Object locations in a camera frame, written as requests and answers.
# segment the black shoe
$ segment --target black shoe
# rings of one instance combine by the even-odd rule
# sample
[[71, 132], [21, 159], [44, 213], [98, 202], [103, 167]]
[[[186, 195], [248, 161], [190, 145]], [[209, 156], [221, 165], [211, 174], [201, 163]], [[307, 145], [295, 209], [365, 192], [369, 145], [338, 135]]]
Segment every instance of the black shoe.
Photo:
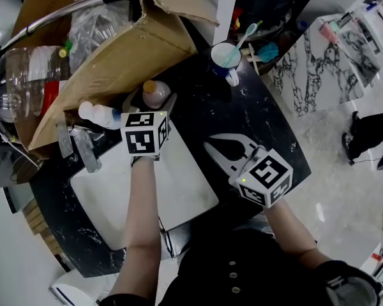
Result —
[[358, 111], [355, 111], [354, 113], [352, 113], [352, 125], [350, 126], [350, 133], [352, 134], [352, 136], [355, 136], [356, 124], [357, 124], [357, 121], [360, 119], [359, 116], [357, 115], [358, 113], [359, 113]]
[[350, 156], [350, 152], [349, 152], [349, 143], [351, 141], [352, 141], [352, 139], [350, 138], [348, 133], [342, 134], [342, 146], [343, 146], [343, 149], [345, 150], [345, 154], [346, 154], [347, 158], [349, 159], [349, 164], [352, 166], [353, 164], [355, 164], [355, 162], [353, 162], [353, 160]]

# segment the black and white marble wall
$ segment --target black and white marble wall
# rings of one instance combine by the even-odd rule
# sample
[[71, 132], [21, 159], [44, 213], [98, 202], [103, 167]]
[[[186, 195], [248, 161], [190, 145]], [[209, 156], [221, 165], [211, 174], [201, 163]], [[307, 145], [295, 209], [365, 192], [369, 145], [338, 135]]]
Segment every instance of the black and white marble wall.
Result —
[[323, 23], [317, 19], [269, 73], [297, 117], [362, 97], [360, 74], [370, 82], [378, 72], [358, 33], [343, 34], [344, 48], [319, 33]]

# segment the plastic bottle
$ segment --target plastic bottle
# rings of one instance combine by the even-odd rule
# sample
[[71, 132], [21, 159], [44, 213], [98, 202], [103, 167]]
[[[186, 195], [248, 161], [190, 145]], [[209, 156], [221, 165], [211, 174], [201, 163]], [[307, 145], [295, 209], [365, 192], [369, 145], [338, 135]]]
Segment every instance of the plastic bottle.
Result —
[[78, 109], [81, 118], [92, 121], [107, 129], [121, 128], [121, 112], [118, 109], [105, 105], [92, 105], [91, 102], [82, 102]]
[[0, 58], [1, 120], [17, 122], [47, 111], [60, 90], [55, 82], [70, 77], [68, 58], [59, 56], [61, 48], [15, 48]]
[[166, 83], [147, 80], [143, 84], [143, 102], [150, 109], [159, 109], [172, 91]]

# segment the white bottle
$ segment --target white bottle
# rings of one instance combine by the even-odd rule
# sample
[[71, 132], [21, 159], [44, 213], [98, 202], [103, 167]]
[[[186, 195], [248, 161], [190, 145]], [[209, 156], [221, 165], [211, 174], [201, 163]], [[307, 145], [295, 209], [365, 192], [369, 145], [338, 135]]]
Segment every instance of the white bottle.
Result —
[[143, 102], [150, 109], [159, 109], [170, 93], [169, 86], [158, 80], [147, 80], [143, 84]]
[[118, 109], [105, 105], [92, 105], [91, 102], [82, 102], [78, 109], [81, 118], [92, 121], [107, 129], [121, 128], [121, 112]]

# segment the white cable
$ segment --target white cable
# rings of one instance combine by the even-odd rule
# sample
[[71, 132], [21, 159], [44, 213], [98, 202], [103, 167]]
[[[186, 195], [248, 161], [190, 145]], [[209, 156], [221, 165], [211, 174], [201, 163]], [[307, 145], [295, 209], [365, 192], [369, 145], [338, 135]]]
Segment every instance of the white cable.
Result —
[[26, 154], [24, 153], [23, 151], [21, 151], [18, 147], [14, 146], [12, 144], [12, 142], [9, 141], [8, 137], [6, 135], [4, 135], [2, 132], [0, 132], [0, 137], [1, 139], [3, 140], [4, 143], [8, 143], [11, 147], [13, 147], [17, 152], [21, 153], [23, 156], [25, 156], [27, 158], [28, 161], [30, 161], [31, 163], [33, 163], [37, 169], [40, 169], [40, 167]]

